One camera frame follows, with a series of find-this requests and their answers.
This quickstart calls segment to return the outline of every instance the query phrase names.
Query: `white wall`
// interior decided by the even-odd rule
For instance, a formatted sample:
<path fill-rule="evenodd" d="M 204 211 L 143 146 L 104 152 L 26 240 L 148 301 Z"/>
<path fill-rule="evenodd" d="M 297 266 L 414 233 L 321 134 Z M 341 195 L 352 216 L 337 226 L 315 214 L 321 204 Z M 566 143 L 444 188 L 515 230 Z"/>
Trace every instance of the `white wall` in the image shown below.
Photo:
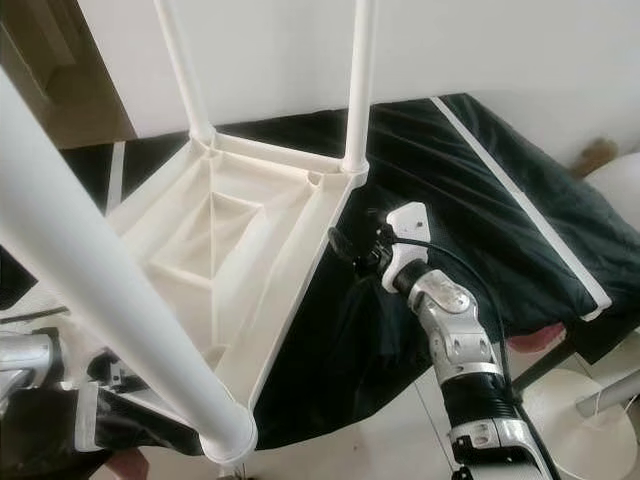
<path fill-rule="evenodd" d="M 564 163 L 594 132 L 640 132 L 637 0 L 379 3 L 375 101 L 479 92 Z M 152 0 L 79 4 L 136 132 L 185 128 Z M 346 105 L 353 1 L 176 4 L 212 123 Z"/>

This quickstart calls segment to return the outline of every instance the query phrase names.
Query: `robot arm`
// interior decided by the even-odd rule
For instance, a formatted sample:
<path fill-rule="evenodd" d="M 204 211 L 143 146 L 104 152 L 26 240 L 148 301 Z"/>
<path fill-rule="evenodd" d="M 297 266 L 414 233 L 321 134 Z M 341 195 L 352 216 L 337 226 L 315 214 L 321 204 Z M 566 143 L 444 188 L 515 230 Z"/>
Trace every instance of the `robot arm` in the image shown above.
<path fill-rule="evenodd" d="M 0 334 L 0 419 L 13 392 L 58 382 L 62 373 L 55 329 L 22 335 Z"/>
<path fill-rule="evenodd" d="M 429 240 L 423 204 L 410 203 L 389 213 L 387 224 L 394 238 Z M 407 300 L 427 333 L 451 422 L 453 453 L 463 465 L 453 479 L 555 478 L 529 426 L 509 401 L 473 294 L 431 268 L 424 246 L 379 241 L 365 261 L 355 264 L 373 266 L 383 287 Z"/>

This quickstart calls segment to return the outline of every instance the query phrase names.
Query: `round white base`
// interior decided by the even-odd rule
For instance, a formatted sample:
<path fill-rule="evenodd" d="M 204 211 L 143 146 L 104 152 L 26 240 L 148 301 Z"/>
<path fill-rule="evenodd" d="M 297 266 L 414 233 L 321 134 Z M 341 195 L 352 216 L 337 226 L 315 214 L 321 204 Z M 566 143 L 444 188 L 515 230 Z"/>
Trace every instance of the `round white base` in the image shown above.
<path fill-rule="evenodd" d="M 241 464 L 256 449 L 258 443 L 258 427 L 253 418 L 253 414 L 249 413 L 244 417 L 245 428 L 242 429 L 243 435 L 235 444 L 221 445 L 219 442 L 208 439 L 200 435 L 200 445 L 205 456 L 214 463 L 223 467 L 232 467 Z"/>
<path fill-rule="evenodd" d="M 575 408 L 600 389 L 585 375 L 556 369 L 524 392 L 524 407 L 557 468 L 575 479 L 619 480 L 636 462 L 635 431 L 621 406 L 591 418 Z"/>

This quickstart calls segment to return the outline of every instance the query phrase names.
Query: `white pole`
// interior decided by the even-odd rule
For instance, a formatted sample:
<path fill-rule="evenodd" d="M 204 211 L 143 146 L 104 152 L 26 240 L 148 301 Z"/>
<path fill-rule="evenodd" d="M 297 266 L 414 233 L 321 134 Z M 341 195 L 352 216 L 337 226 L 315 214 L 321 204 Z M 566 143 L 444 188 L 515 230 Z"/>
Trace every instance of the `white pole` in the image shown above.
<path fill-rule="evenodd" d="M 576 408 L 583 417 L 588 418 L 638 394 L 640 394 L 640 370 L 579 401 L 576 403 Z"/>
<path fill-rule="evenodd" d="M 229 464 L 253 416 L 205 364 L 0 69 L 0 243 Z"/>
<path fill-rule="evenodd" d="M 172 0 L 154 0 L 160 27 L 169 50 L 173 71 L 178 81 L 182 102 L 189 118 L 189 133 L 205 145 L 214 139 L 215 129 L 209 122 L 207 105 L 202 96 L 196 70 L 184 40 L 182 28 Z"/>
<path fill-rule="evenodd" d="M 377 0 L 356 0 L 347 144 L 342 160 L 342 170 L 345 172 L 362 172 L 367 168 L 365 155 L 375 51 L 376 3 Z"/>

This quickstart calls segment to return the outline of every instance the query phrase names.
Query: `white plastic frame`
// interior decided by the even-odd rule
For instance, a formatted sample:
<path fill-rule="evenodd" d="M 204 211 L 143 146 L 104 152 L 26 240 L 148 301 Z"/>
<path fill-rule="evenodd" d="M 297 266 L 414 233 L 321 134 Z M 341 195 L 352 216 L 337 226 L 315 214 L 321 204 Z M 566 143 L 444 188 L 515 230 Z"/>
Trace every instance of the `white plastic frame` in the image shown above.
<path fill-rule="evenodd" d="M 84 371 L 96 334 L 153 388 L 129 399 L 190 425 L 210 459 L 232 464 L 255 447 L 251 411 L 326 231 L 366 182 L 376 0 L 356 0 L 342 159 L 217 133 L 172 5 L 155 3 L 191 140 L 109 228 L 0 71 L 15 122 L 0 129 L 0 242 L 88 327 L 57 322 L 74 339 L 71 372 Z"/>

